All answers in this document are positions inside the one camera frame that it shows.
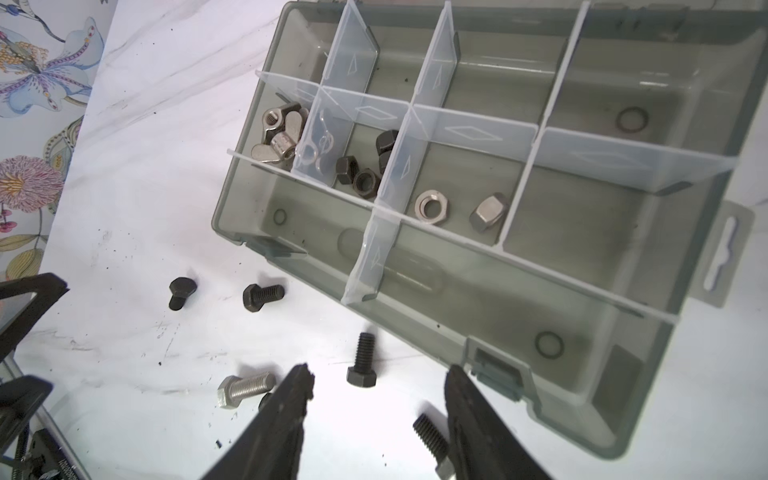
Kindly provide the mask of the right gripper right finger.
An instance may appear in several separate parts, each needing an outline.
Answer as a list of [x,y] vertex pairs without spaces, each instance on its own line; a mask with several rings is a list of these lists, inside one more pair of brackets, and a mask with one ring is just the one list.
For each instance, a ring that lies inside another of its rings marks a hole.
[[547,479],[474,382],[458,365],[444,384],[449,458],[458,479]]

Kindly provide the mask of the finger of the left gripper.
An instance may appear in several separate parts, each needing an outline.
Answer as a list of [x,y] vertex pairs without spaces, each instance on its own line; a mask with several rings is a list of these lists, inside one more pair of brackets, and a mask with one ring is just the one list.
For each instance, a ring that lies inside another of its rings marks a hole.
[[53,390],[53,384],[22,376],[1,385],[1,452],[18,437]]
[[43,273],[1,283],[1,359],[11,354],[67,292],[67,283]]

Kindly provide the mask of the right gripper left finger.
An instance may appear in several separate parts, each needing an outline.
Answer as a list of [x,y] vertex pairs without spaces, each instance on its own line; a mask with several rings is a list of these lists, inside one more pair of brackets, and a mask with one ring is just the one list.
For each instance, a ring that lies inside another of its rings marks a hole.
[[204,475],[206,479],[295,479],[315,377],[295,365],[242,435]]

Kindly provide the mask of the silver hex nut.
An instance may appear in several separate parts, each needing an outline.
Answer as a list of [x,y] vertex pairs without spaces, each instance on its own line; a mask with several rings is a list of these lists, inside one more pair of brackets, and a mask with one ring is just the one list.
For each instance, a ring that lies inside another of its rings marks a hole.
[[414,213],[416,218],[425,224],[441,224],[448,218],[449,201],[438,190],[426,190],[416,198]]
[[504,217],[508,208],[508,199],[502,193],[495,192],[472,211],[470,224],[477,232],[485,232]]

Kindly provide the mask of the black hex nut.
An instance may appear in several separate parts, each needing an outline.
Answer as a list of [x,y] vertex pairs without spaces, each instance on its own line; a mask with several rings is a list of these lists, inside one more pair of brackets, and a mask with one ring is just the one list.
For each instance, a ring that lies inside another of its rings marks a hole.
[[386,169],[391,157],[391,153],[392,153],[392,150],[386,150],[379,154],[378,166],[379,166],[379,173],[381,176],[384,176],[386,172]]
[[391,152],[394,148],[398,136],[397,130],[386,130],[380,133],[375,139],[375,146],[378,155]]
[[354,156],[343,156],[335,163],[336,180],[341,185],[352,185],[359,173],[359,163]]
[[354,192],[365,200],[373,199],[378,194],[381,177],[371,169],[361,170],[355,177],[352,187]]

